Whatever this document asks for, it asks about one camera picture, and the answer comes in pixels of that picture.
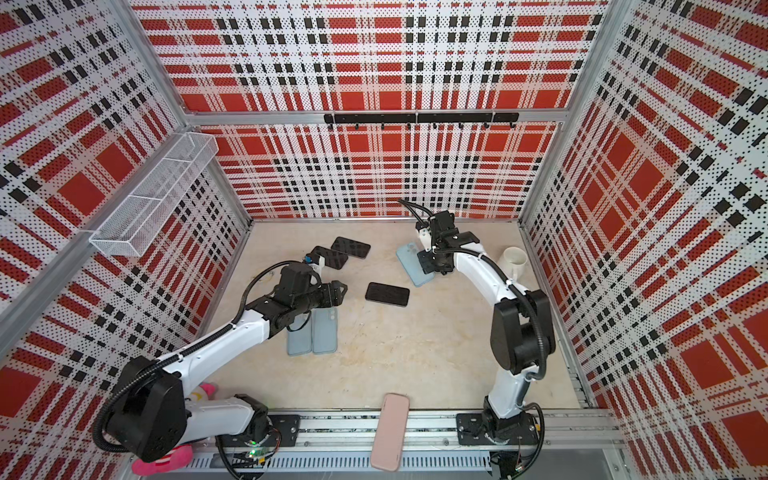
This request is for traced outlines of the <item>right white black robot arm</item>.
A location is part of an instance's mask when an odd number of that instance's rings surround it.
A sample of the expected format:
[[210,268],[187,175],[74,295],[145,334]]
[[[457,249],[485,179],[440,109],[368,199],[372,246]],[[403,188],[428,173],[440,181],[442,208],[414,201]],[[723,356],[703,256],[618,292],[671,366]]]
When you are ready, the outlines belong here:
[[533,406],[525,396],[532,383],[545,377],[548,358],[556,351],[547,295],[524,289],[505,273],[474,233],[458,229],[452,212],[434,212],[405,199],[397,203],[416,220],[423,246],[417,258],[423,272],[458,271],[493,307],[489,343],[499,370],[484,399],[480,426],[471,435],[496,444],[527,430],[542,436],[542,422],[529,412]]

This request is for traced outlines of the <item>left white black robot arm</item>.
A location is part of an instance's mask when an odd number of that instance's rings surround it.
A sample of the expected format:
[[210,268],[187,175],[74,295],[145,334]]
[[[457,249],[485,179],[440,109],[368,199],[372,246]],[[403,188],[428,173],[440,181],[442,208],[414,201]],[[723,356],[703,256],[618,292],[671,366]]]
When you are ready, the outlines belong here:
[[347,286],[323,281],[319,266],[295,260],[273,266],[279,282],[255,300],[244,290],[234,318],[155,359],[138,356],[121,371],[92,425],[94,445],[153,462],[174,448],[208,437],[245,435],[261,443],[273,432],[268,408],[247,395],[196,401],[193,391],[240,354],[286,330],[301,315],[338,307]]

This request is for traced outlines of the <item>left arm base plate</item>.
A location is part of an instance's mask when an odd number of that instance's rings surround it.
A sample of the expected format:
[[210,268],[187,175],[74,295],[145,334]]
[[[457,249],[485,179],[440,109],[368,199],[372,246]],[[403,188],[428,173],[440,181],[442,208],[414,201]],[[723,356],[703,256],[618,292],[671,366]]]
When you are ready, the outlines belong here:
[[300,427],[299,415],[256,415],[245,431],[237,435],[222,435],[225,448],[272,448],[293,447]]

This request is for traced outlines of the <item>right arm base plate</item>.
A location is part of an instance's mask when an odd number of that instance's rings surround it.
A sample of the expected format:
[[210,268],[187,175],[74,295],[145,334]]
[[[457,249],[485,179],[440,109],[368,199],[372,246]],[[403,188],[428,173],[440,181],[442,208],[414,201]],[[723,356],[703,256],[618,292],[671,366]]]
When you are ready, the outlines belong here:
[[490,410],[457,414],[456,428],[463,446],[534,446],[538,442],[536,416],[529,413],[507,419],[498,419]]

